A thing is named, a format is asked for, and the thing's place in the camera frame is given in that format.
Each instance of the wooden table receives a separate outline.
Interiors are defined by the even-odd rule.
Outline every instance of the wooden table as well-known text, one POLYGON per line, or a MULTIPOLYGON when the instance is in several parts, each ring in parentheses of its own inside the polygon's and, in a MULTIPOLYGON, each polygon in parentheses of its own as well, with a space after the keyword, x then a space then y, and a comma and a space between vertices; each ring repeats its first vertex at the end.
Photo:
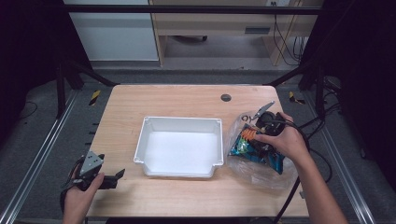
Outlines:
MULTIPOLYGON (((145 116, 222 119, 223 136, 240 114, 270 101, 281 111, 276 90, 266 86, 120 85, 114 88, 94 137, 104 153, 102 171, 125 175, 116 189, 98 190, 88 217, 274 217, 290 190, 273 191, 248 183, 226 164, 213 177, 152 177, 133 162, 145 116), (232 100, 223 102, 222 94, 232 100)), ((307 217, 299 189, 286 217, 307 217)))

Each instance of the plastic bag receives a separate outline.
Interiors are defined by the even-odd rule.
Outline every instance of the plastic bag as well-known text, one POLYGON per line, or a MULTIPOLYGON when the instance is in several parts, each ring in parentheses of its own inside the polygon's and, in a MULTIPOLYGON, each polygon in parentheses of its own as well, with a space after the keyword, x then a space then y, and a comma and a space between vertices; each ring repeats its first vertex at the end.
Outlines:
POLYGON ((241 144, 238 140, 240 133, 249 125, 254 125, 251 118, 255 112, 250 111, 241 114, 232 124, 227 136, 224 137, 224 152, 226 153, 227 165, 239 176, 246 179, 254 185, 259 185, 268 189, 288 189, 297 178, 297 170, 293 162, 281 155, 283 166, 281 170, 277 170, 269 166, 267 158, 257 160, 257 158, 249 158, 237 156, 235 152, 235 143, 241 144))

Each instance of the forearm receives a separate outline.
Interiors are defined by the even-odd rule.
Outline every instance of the forearm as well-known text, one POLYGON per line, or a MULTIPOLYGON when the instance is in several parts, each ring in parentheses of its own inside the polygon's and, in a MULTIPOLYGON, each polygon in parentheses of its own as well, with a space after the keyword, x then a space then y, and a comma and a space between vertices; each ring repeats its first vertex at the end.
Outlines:
POLYGON ((312 223, 347 223, 311 157, 296 163, 312 223))

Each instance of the person's right hand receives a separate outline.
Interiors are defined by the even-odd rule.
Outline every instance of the person's right hand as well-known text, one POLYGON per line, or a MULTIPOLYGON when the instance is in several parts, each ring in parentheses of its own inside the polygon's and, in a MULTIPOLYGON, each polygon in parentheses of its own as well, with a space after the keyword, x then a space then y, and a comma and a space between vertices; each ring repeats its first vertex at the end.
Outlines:
MULTIPOLYGON (((285 113, 280 112, 280 115, 285 120, 293 121, 293 118, 285 113)), ((289 125, 286 125, 283 132, 278 136, 256 134, 254 139, 272 145, 292 161, 299 161, 299 159, 309 156, 303 137, 295 128, 289 125)))

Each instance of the gray carpet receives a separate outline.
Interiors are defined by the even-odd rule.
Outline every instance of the gray carpet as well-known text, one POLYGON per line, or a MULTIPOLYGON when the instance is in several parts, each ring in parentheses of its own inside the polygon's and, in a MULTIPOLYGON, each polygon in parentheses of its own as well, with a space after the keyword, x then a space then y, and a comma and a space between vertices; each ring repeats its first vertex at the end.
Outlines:
MULTIPOLYGON (((189 84, 260 84, 274 80, 283 75, 282 71, 258 72, 248 70, 208 70, 208 71, 101 71, 105 77, 122 83, 189 83, 189 84)), ((70 117, 56 140, 41 173, 33 185, 18 218, 61 219, 59 207, 59 189, 67 177, 75 160, 90 148, 97 128, 97 123, 106 106, 111 88, 105 87, 84 76, 86 85, 78 91, 76 105, 70 117), (101 94, 96 105, 89 105, 94 91, 101 94)), ((294 91, 297 99, 304 96, 298 92, 293 79, 277 88, 281 104, 286 113, 294 117, 297 124, 303 124, 313 118, 308 105, 292 103, 289 91, 294 91)), ((13 134, 2 146, 0 151, 0 209, 4 210, 12 197, 24 174, 29 168, 35 154, 43 143, 56 116, 56 91, 54 82, 36 88, 29 94, 29 101, 37 104, 37 111, 26 119, 20 120, 14 128, 13 134)), ((336 103, 332 96, 327 98, 328 105, 336 103)), ((28 104, 22 113, 32 111, 28 104)), ((370 207, 376 223, 396 223, 396 194, 389 187, 380 173, 375 162, 361 159, 359 147, 350 132, 342 114, 333 112, 327 117, 326 125, 339 147, 355 181, 357 182, 365 201, 370 207)), ((307 133, 315 127, 306 128, 307 133)), ((311 147, 328 157, 320 134, 316 134, 310 141, 311 147)), ((325 163, 318 156, 313 155, 319 170, 324 177, 329 171, 325 163)), ((347 197, 337 173, 333 174, 329 182, 337 202, 340 203, 347 219, 351 223, 359 223, 355 211, 347 197)), ((307 218, 284 218, 283 223, 309 223, 307 218)))

